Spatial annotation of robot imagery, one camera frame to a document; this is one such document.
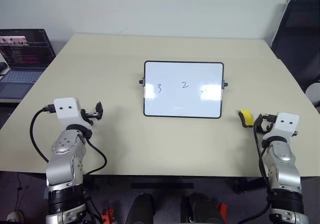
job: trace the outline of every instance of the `red object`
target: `red object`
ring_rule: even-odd
[[[228,217],[227,217],[227,209],[228,209],[228,206],[227,206],[227,204],[225,204],[225,203],[220,203],[220,204],[218,205],[218,210],[219,210],[221,216],[223,217],[223,220],[224,220],[226,223],[229,222]]]
[[[102,217],[103,224],[111,224],[112,221],[115,219],[115,210],[105,207],[102,210],[101,217]]]

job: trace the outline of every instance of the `beige tabletop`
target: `beige tabletop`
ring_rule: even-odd
[[[224,63],[220,119],[146,117],[138,83],[144,62]],[[39,172],[46,163],[29,137],[33,115],[54,99],[78,97],[82,108],[104,113],[94,120],[91,142],[105,153],[106,175],[259,176],[252,128],[238,110],[298,114],[292,150],[302,176],[320,176],[320,115],[284,64],[263,40],[75,34],[0,130],[0,170]],[[56,114],[42,113],[35,140],[47,158],[59,137]],[[103,163],[89,146],[84,171]]]

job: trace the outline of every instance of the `black cable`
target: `black cable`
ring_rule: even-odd
[[[93,216],[99,221],[100,224],[103,224],[102,219],[100,219],[98,215],[93,214]]]
[[[89,141],[88,138],[86,139],[86,142],[88,143],[88,145],[90,147],[92,147],[96,152],[98,152],[104,159],[104,164],[102,166],[100,166],[97,169],[91,170],[87,174],[85,174],[85,175],[90,175],[91,173],[97,172],[97,171],[101,170],[102,168],[104,168],[107,165],[107,158],[106,158],[105,154],[102,153],[102,151],[100,151],[98,148],[96,148],[94,145],[92,145],[92,143]]]
[[[89,214],[93,224],[97,224],[94,214],[92,213],[88,203],[86,202],[86,212]]]
[[[35,148],[35,150],[39,153],[39,155],[42,157],[43,160],[45,160],[46,163],[48,163],[48,159],[45,157],[45,155],[43,155],[43,153],[40,151],[40,149],[38,148],[36,142],[35,142],[35,138],[34,138],[34,124],[35,121],[37,119],[37,117],[39,116],[40,113],[42,113],[44,110],[38,110],[37,113],[33,116],[32,121],[30,123],[30,139],[31,142],[33,144],[33,147]]]
[[[19,172],[16,173],[16,178],[19,182],[19,187],[16,189],[16,202],[14,206],[14,211],[17,210],[18,202],[19,202],[19,192],[22,190],[21,181],[19,179]]]
[[[97,213],[97,216],[99,216],[99,218],[97,218],[97,219],[102,223],[102,217],[101,217],[101,215],[100,215],[100,213],[99,213],[98,209],[96,208],[96,206],[95,206],[94,202],[92,201],[92,199],[90,199],[90,202],[91,202],[91,204],[92,204],[92,206],[93,206],[93,208],[94,208],[95,212]]]
[[[253,216],[250,216],[250,217],[248,217],[246,219],[243,219],[242,221],[238,222],[238,224],[243,224],[243,223],[249,222],[249,221],[251,221],[253,219],[256,219],[258,217],[261,217],[263,214],[265,214],[269,210],[269,208],[270,208],[270,202],[268,202],[266,204],[265,208],[262,211],[260,211],[259,213],[255,214]]]
[[[266,173],[264,161],[262,159],[262,153],[260,152],[259,140],[257,137],[257,121],[258,121],[258,118],[254,121],[254,124],[253,124],[253,135],[254,135],[255,145],[256,145],[257,152],[258,152],[258,156],[259,156],[259,170],[260,170],[261,176],[263,177],[265,186],[266,186],[267,190],[269,191],[269,182],[267,179],[267,173]]]
[[[267,193],[268,193],[270,191],[270,187],[269,187],[269,182],[268,182],[268,179],[267,179],[267,173],[266,173],[264,161],[262,159],[262,157],[265,154],[267,148],[264,147],[262,152],[260,151],[259,140],[258,140],[258,136],[257,136],[257,120],[258,119],[256,119],[254,124],[253,124],[253,135],[254,135],[256,149],[257,149],[258,156],[259,156],[259,170],[260,170],[261,176],[262,176],[262,178],[264,180],[264,183],[265,183],[265,186],[266,186],[266,190],[267,190]],[[268,201],[266,206],[265,206],[265,208],[262,211],[260,211],[259,213],[255,214],[253,216],[250,216],[250,217],[248,217],[246,219],[243,219],[242,221],[238,222],[238,224],[243,224],[243,223],[249,222],[249,221],[251,221],[253,219],[261,217],[263,214],[265,214],[269,210],[270,205],[271,204]]]

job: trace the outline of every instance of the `yellow sponge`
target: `yellow sponge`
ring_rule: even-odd
[[[254,126],[255,121],[252,118],[250,110],[241,109],[238,114],[244,128],[252,128]]]

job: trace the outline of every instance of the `number 2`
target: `number 2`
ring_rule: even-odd
[[[182,88],[187,88],[187,87],[188,87],[188,85],[186,85],[187,82],[183,81],[183,82],[181,82],[181,83],[184,83]]]

